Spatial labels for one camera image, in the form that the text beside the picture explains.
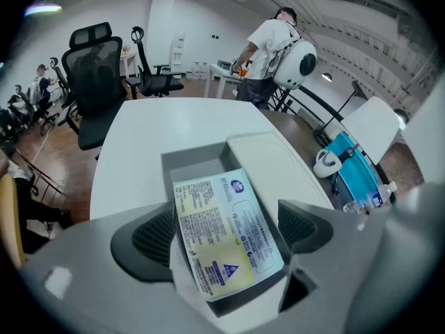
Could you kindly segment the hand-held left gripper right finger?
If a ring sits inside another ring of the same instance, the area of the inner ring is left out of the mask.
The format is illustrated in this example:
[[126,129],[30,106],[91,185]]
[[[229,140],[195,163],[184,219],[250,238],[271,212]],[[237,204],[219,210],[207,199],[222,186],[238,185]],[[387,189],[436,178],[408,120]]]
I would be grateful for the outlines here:
[[402,334],[434,326],[445,263],[445,183],[361,218],[297,200],[266,205],[286,265],[225,300],[229,334]]

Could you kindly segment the white printed label packet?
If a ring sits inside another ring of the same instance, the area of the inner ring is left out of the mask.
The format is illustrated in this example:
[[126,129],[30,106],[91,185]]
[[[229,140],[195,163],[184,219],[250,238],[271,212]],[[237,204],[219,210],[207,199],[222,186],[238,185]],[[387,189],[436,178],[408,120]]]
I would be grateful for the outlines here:
[[206,301],[242,292],[284,267],[242,168],[177,181],[173,190],[188,262]]

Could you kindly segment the crumpled clear plastic bottle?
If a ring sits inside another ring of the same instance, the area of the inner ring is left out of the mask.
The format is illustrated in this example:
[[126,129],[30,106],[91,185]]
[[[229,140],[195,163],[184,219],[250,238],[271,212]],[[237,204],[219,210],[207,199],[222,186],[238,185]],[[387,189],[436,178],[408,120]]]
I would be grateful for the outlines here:
[[345,213],[369,215],[370,206],[365,200],[352,200],[343,206]]

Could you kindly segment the blue plastic bin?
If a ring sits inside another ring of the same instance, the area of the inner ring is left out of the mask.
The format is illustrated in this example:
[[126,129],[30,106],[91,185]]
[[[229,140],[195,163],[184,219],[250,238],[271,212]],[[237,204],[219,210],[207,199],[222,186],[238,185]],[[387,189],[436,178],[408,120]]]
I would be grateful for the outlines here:
[[378,179],[359,149],[346,160],[338,173],[330,176],[331,192],[342,208],[352,200],[365,200],[378,187]]

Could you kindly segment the white kettle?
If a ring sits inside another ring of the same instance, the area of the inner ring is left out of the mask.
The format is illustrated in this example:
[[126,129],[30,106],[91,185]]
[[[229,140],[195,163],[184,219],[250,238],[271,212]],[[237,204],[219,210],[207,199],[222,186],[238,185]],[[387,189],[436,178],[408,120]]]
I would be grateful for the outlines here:
[[342,162],[333,151],[322,149],[316,155],[313,171],[318,178],[325,178],[337,173],[341,167]]

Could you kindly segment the light wooden chair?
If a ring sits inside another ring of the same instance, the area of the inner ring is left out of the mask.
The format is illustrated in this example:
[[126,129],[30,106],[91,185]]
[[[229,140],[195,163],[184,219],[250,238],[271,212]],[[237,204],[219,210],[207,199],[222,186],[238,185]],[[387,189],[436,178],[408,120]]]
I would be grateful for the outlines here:
[[0,240],[14,266],[25,263],[19,226],[17,190],[14,179],[5,174],[0,179]]

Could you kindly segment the white drawer case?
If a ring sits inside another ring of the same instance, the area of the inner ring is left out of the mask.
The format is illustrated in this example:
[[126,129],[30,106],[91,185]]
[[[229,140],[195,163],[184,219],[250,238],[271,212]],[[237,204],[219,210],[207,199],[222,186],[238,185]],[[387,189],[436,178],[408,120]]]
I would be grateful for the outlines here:
[[280,200],[333,208],[311,169],[277,133],[235,135],[226,142],[270,216],[277,217]]

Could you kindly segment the grey plastic drawer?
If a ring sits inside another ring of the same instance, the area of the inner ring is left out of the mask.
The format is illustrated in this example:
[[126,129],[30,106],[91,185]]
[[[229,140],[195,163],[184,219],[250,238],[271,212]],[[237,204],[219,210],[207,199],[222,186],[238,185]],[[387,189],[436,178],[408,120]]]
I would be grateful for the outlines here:
[[174,182],[210,177],[241,167],[226,142],[164,153],[161,165],[168,202],[175,198]]

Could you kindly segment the white dome backpack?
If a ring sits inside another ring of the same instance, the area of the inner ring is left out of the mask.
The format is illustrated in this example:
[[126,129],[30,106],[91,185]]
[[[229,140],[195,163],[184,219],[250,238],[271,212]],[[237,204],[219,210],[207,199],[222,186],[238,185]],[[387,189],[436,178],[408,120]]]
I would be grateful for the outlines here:
[[313,44],[302,38],[292,37],[273,50],[268,62],[268,72],[275,84],[295,90],[314,71],[316,63],[317,53]]

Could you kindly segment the black mesh wide-headrest office chair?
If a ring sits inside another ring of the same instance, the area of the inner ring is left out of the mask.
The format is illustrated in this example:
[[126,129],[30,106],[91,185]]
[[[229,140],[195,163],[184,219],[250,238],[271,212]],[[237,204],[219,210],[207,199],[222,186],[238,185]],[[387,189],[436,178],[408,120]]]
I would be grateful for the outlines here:
[[62,56],[68,86],[81,120],[65,120],[77,135],[81,150],[103,146],[106,135],[127,91],[120,77],[122,39],[112,35],[111,25],[102,22],[75,30],[69,50]]

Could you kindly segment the black hooked-headrest office chair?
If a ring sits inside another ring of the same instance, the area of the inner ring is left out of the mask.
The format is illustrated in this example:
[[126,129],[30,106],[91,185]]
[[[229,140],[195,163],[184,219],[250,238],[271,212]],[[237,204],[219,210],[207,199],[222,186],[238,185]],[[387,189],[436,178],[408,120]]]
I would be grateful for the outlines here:
[[137,45],[142,66],[138,66],[138,80],[136,77],[125,79],[127,85],[130,87],[132,99],[137,99],[136,89],[146,97],[163,97],[168,96],[172,91],[182,90],[184,85],[176,78],[176,76],[181,76],[181,73],[171,72],[169,70],[163,71],[163,68],[168,67],[168,65],[155,65],[156,73],[152,74],[145,57],[142,42],[143,37],[144,30],[139,26],[134,26],[131,31],[131,39]]

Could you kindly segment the white desk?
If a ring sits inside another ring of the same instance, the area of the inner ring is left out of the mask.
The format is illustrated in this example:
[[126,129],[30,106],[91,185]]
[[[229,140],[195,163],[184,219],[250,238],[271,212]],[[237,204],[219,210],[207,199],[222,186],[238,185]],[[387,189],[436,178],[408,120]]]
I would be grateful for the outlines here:
[[229,70],[226,70],[217,64],[209,64],[209,71],[207,72],[206,83],[204,87],[204,98],[209,97],[209,89],[211,76],[216,76],[220,79],[218,84],[218,89],[216,91],[216,99],[221,99],[223,97],[223,92],[225,89],[225,84],[230,81],[236,84],[240,84],[243,80],[243,77],[239,74],[231,74]]

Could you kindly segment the small wooden side table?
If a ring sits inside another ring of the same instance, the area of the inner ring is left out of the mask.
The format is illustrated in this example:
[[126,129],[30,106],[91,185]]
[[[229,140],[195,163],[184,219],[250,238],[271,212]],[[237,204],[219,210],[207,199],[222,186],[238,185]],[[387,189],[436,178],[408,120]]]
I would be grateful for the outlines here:
[[124,78],[138,76],[138,57],[136,53],[128,53],[121,55],[120,76]]

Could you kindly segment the white water dispenser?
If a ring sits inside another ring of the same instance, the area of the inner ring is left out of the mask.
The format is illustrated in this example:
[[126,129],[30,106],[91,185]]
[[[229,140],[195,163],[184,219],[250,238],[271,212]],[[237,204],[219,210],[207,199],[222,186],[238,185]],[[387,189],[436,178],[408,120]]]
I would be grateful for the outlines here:
[[179,31],[175,33],[175,36],[171,43],[171,51],[170,51],[171,72],[181,72],[182,57],[184,55],[184,41],[185,41],[184,31]]

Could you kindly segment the long ceiling light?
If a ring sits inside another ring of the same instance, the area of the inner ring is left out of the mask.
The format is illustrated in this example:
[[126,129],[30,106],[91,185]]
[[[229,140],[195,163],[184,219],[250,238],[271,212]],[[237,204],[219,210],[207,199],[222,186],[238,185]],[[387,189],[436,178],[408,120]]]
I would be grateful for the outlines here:
[[36,15],[36,14],[56,13],[61,9],[62,7],[57,4],[34,5],[34,6],[29,6],[24,11],[24,16],[27,17],[29,15]]

